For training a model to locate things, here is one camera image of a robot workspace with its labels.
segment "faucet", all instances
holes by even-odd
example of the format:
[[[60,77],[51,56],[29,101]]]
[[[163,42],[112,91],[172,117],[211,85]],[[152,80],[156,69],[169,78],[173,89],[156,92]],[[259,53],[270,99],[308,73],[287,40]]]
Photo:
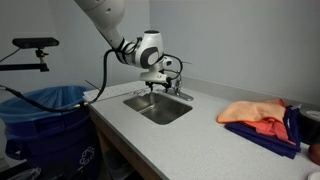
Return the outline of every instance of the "faucet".
[[[168,90],[167,94],[179,97],[179,98],[181,98],[183,100],[186,100],[186,101],[192,101],[193,97],[181,92],[181,86],[182,86],[182,78],[181,78],[181,75],[180,75],[176,79],[176,82],[175,82],[174,86],[171,87],[172,89]]]

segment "orange cloth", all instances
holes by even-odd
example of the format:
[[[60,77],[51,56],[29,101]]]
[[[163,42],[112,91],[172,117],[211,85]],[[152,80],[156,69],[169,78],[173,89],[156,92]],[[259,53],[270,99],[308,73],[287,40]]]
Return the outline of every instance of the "orange cloth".
[[[278,139],[295,145],[289,141],[283,117],[285,104],[281,99],[265,102],[238,101],[230,104],[217,116],[218,123],[242,122],[256,129],[257,133],[275,136]]]

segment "blue trash bin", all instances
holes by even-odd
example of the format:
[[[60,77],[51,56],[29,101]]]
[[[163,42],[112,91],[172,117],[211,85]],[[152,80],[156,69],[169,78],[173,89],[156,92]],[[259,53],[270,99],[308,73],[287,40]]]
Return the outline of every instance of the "blue trash bin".
[[[44,106],[62,109],[82,101],[80,86],[61,86],[26,93]],[[31,167],[40,167],[43,177],[62,174],[66,178],[85,173],[96,179],[100,171],[101,150],[87,107],[67,112],[42,111],[22,99],[0,104],[0,118],[6,124],[6,154],[26,159]]]

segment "blue plastic bag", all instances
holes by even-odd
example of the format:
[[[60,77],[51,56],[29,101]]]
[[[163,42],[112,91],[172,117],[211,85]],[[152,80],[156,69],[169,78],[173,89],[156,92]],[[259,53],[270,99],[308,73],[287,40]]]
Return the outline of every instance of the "blue plastic bag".
[[[24,96],[49,108],[64,109],[81,102],[83,92],[87,90],[82,86],[60,86],[29,92]],[[0,118],[5,123],[34,121],[61,115],[62,113],[43,111],[20,98],[12,98],[0,103]]]

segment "recycling symbol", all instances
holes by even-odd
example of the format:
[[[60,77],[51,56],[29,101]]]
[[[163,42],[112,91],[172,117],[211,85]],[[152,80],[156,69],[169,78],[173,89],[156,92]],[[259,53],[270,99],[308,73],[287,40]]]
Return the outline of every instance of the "recycling symbol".
[[[84,150],[79,163],[83,166],[87,165],[94,158],[94,151],[95,149],[91,146]]]

